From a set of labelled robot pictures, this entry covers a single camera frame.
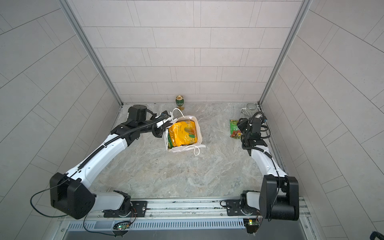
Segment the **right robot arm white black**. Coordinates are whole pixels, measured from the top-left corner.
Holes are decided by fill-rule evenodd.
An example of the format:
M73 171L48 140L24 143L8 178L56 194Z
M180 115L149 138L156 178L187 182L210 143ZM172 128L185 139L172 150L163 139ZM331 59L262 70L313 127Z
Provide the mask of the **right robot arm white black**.
M237 127L242 133L242 149L257 163L263 174L260 191L243 191L241 194L241 210L250 215L258 212L268 221L299 219L299 183L295 177L285 173L274 160L265 139L262 136L269 130L265 125L267 118L261 111L250 118L241 118Z

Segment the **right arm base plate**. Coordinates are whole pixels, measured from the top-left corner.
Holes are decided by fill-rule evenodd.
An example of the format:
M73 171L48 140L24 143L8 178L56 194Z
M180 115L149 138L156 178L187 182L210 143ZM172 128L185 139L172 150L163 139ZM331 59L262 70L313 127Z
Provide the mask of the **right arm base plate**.
M250 207L245 200L223 200L220 202L222 208L226 209L228 216L259 216L260 211Z

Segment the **green red snack bag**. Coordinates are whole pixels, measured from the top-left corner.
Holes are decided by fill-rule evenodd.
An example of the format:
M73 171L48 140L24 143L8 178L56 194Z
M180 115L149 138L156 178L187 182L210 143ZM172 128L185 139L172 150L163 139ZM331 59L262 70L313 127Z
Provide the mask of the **green red snack bag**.
M230 137L234 139L240 139L242 137L242 131L238 128L238 120L230 120Z

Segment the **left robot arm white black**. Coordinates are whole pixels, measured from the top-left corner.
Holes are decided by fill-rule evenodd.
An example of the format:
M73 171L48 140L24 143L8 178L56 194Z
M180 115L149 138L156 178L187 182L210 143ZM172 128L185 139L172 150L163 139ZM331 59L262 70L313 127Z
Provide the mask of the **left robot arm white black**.
M172 120L173 113L169 111L157 115L144 105L131 106L127 120L112 129L96 150L66 173L51 177L51 206L77 220L94 211L102 211L106 217L131 215L130 195L122 191L92 193L89 188L100 172L141 134L161 138Z

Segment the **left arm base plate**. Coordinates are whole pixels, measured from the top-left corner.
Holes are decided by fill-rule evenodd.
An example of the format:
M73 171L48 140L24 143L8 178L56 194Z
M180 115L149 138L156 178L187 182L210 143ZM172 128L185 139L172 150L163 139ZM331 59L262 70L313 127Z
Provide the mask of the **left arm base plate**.
M104 218L143 218L147 210L147 201L126 201L118 210L104 210Z

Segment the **large yellow snack bag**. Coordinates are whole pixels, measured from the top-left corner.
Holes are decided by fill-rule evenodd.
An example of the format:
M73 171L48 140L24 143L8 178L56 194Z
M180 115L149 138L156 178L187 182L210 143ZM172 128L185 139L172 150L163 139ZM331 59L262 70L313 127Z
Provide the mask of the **large yellow snack bag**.
M173 124L169 128L168 147L189 146L197 143L198 136L194 121L185 120Z

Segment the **white paper bag pig print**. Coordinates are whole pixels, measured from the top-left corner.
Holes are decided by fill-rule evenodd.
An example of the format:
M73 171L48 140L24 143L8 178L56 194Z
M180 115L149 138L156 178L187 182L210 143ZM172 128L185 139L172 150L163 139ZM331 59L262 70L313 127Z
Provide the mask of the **white paper bag pig print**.
M162 137L165 139L167 152L178 153L193 150L194 155L200 154L200 149L205 148L198 120L194 116L186 116L175 108L171 112L170 127L166 127Z

